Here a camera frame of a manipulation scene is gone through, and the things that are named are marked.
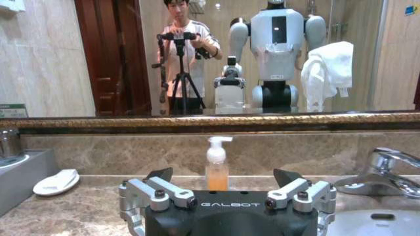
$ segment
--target marble countertop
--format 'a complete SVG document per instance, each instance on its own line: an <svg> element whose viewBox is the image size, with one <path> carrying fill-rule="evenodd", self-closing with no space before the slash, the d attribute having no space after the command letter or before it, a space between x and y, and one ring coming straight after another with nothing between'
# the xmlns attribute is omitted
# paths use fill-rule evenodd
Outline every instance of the marble countertop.
<svg viewBox="0 0 420 236"><path fill-rule="evenodd" d="M127 236L118 215L118 184L125 176L81 176L79 183L54 197L31 196L0 218L0 235L106 235ZM342 177L305 177L313 182L334 182ZM273 190L273 177L230 177L231 190ZM173 177L171 183L202 190L203 177ZM403 197L367 197L337 194L335 211L357 209L399 209L420 211L420 200Z"/></svg>

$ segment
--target screw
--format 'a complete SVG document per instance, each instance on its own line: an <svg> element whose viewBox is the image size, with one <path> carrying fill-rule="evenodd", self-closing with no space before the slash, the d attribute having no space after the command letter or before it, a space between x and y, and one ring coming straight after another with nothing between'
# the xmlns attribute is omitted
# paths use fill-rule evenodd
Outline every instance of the screw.
<svg viewBox="0 0 420 236"><path fill-rule="evenodd" d="M165 196L165 191L162 189L158 189L154 191L154 197L162 198Z"/></svg>
<svg viewBox="0 0 420 236"><path fill-rule="evenodd" d="M197 203L198 203L197 199L195 199L195 198L190 198L190 199L187 200L187 202L186 202L186 207L187 207L189 209L193 209L193 208L195 208Z"/></svg>
<svg viewBox="0 0 420 236"><path fill-rule="evenodd" d="M307 200L309 194L306 192L298 192L297 193L297 198L299 200Z"/></svg>
<svg viewBox="0 0 420 236"><path fill-rule="evenodd" d="M265 208L267 209L267 210L273 210L274 208L275 208L275 202L271 200L271 199L266 199L265 200Z"/></svg>

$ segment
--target chrome faucet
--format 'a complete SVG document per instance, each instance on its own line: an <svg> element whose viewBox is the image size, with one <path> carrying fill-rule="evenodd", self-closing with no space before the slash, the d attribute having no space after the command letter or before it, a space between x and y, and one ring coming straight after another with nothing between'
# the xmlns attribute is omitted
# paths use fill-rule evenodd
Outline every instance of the chrome faucet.
<svg viewBox="0 0 420 236"><path fill-rule="evenodd" d="M371 196L402 194L407 198L420 199L420 185L390 172L397 161L420 169L417 157L383 147L375 148L362 173L357 177L338 180L334 183L337 191Z"/></svg>

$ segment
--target wooden door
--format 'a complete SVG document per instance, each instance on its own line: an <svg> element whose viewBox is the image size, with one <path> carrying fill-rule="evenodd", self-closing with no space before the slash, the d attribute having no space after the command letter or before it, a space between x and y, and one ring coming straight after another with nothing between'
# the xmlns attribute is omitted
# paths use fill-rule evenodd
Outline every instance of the wooden door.
<svg viewBox="0 0 420 236"><path fill-rule="evenodd" d="M150 94L137 0L75 0L97 116L143 115Z"/></svg>
<svg viewBox="0 0 420 236"><path fill-rule="evenodd" d="M420 75L418 75L417 90L415 90L415 95L414 95L414 105L415 105L415 110L420 111Z"/></svg>

